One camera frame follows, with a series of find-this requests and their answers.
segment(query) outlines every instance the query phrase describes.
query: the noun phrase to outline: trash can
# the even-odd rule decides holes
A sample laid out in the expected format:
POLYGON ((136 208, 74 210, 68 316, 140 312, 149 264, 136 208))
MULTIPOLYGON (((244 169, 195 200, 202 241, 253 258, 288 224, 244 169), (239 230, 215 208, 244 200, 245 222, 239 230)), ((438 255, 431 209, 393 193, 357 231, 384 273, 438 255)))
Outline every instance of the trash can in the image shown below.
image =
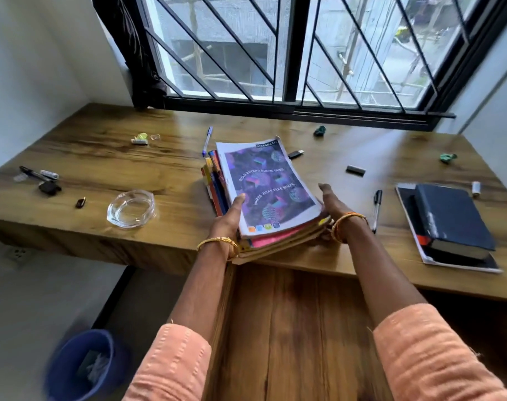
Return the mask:
POLYGON ((83 401, 106 395, 124 382, 127 348, 110 332, 91 329, 68 340, 54 355, 45 377, 49 401, 83 401))

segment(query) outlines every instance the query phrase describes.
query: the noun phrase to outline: black window frame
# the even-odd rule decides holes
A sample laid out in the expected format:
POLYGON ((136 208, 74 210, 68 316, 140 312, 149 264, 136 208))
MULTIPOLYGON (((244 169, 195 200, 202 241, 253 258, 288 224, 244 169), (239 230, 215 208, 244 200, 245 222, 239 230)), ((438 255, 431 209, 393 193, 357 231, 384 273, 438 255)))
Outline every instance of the black window frame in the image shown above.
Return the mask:
MULTIPOLYGON (((147 6, 145 5, 145 0, 136 1, 144 27, 151 28, 149 17, 146 13, 147 6)), ((301 98, 299 98, 301 96, 297 95, 301 65, 293 65, 292 62, 302 62, 310 3, 311 0, 291 0, 282 103, 217 98, 189 98, 163 78, 169 87, 178 94, 178 96, 167 96, 165 98, 164 104, 166 109, 317 123, 433 131, 442 118, 455 118, 455 113, 448 112, 449 107, 463 90, 471 75, 482 63, 507 25, 507 0, 478 0, 469 18, 462 25, 462 31, 458 34, 443 63, 439 66, 435 76, 433 76, 432 84, 428 86, 415 109, 402 107, 401 109, 383 107, 341 108, 340 106, 327 103, 321 103, 320 106, 297 105, 295 99, 301 101, 301 98)), ((156 66, 161 67, 159 54, 156 51, 155 43, 149 32, 147 31, 147 36, 153 59, 156 66)), ((307 79, 305 82, 304 88, 308 87, 307 79)))

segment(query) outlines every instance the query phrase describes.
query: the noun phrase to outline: window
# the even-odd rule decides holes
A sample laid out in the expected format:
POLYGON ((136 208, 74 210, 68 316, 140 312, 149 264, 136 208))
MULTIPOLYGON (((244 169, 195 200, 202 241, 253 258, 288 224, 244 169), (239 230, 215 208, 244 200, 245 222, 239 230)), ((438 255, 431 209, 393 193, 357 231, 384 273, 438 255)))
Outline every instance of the window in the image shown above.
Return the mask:
POLYGON ((168 107, 427 130, 507 23, 507 0, 139 6, 168 107))

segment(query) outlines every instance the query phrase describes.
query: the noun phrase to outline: blue trash bin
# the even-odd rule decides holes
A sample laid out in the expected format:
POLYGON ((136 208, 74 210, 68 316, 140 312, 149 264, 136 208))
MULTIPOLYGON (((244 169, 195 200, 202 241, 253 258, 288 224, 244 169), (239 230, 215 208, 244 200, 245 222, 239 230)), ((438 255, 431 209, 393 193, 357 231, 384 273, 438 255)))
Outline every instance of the blue trash bin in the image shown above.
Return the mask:
POLYGON ((108 331, 87 330, 71 338, 55 354, 45 377, 45 391, 50 401, 83 401, 96 394, 106 395, 124 382, 129 365, 129 350, 108 331), (77 373, 90 351, 109 358, 95 385, 77 373))

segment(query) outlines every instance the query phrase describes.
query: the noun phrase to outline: stack of books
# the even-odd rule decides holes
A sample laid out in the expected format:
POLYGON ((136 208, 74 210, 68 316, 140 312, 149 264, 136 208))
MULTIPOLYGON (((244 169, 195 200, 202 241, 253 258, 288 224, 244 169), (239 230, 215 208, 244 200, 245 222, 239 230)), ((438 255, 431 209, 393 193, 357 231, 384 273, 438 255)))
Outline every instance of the stack of books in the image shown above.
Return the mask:
POLYGON ((424 263, 501 273, 491 255, 495 241, 462 189, 398 183, 398 196, 424 263))
POLYGON ((224 215, 239 194, 242 206, 237 244, 243 264, 317 238, 329 217, 293 168, 276 137, 253 143, 218 143, 202 167, 217 216, 224 215))

